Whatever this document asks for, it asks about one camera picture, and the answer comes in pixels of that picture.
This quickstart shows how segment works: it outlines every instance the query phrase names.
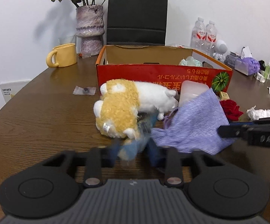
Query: brown table top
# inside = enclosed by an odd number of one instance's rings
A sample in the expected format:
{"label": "brown table top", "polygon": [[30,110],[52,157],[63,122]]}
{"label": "brown table top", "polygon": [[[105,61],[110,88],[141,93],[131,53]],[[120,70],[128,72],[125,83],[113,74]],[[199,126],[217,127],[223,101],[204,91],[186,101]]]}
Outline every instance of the brown table top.
{"label": "brown table top", "polygon": [[[20,90],[0,110],[0,183],[12,174],[62,150],[87,151],[109,145],[95,127],[94,102],[99,95],[77,96],[76,85],[97,87],[96,57],[80,59],[66,68],[48,68]],[[241,111],[256,105],[270,109],[267,85],[234,71],[228,94]],[[238,140],[220,153],[227,161],[259,174],[270,184],[270,149],[249,147]],[[124,169],[118,163],[103,171],[103,177],[143,179],[162,178],[156,170],[138,159],[135,167]],[[184,179],[190,181],[188,169]],[[270,221],[270,205],[265,217]],[[0,208],[0,219],[3,212]]]}

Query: red cardboard box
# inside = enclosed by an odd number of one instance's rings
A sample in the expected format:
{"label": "red cardboard box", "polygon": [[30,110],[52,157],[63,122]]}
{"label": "red cardboard box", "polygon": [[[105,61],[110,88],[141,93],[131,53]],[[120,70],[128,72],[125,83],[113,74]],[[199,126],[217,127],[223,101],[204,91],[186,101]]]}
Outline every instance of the red cardboard box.
{"label": "red cardboard box", "polygon": [[[204,67],[179,66],[193,56]],[[98,86],[111,79],[146,81],[180,91],[185,80],[207,84],[215,93],[226,92],[232,69],[194,49],[168,46],[106,45],[96,61]]]}

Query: yellow curly fur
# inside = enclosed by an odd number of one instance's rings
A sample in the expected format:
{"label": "yellow curly fur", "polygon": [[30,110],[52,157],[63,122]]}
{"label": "yellow curly fur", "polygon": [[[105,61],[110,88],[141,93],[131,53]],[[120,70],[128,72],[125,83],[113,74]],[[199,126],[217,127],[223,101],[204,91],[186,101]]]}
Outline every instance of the yellow curly fur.
{"label": "yellow curly fur", "polygon": [[[124,92],[113,92],[112,88],[121,84],[125,87]],[[137,87],[133,81],[125,79],[115,79],[107,81],[107,92],[101,97],[103,106],[101,117],[96,118],[97,126],[101,129],[101,134],[108,136],[103,130],[103,124],[112,121],[116,132],[121,138],[126,137],[123,131],[127,128],[134,129],[137,132],[137,116],[134,114],[139,107],[139,97]]]}

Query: black circular cover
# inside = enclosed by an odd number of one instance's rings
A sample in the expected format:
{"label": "black circular cover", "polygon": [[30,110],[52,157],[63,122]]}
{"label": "black circular cover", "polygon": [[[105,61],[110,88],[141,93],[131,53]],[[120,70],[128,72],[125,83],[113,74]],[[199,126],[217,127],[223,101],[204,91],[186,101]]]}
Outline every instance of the black circular cover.
{"label": "black circular cover", "polygon": [[188,194],[202,211],[224,219],[245,219],[264,210],[269,187],[256,175],[235,167],[211,167],[189,184]]}
{"label": "black circular cover", "polygon": [[31,167],[0,185],[0,205],[5,214],[43,218],[70,207],[79,195],[73,178],[55,167]]}

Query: red ornament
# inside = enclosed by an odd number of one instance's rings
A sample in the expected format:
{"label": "red ornament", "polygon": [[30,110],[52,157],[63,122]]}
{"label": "red ornament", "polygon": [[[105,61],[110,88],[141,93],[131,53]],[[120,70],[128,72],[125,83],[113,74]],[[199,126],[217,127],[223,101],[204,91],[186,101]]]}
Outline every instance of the red ornament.
{"label": "red ornament", "polygon": [[220,101],[221,107],[225,113],[227,119],[232,121],[239,121],[239,117],[243,112],[239,111],[240,106],[231,99]]}

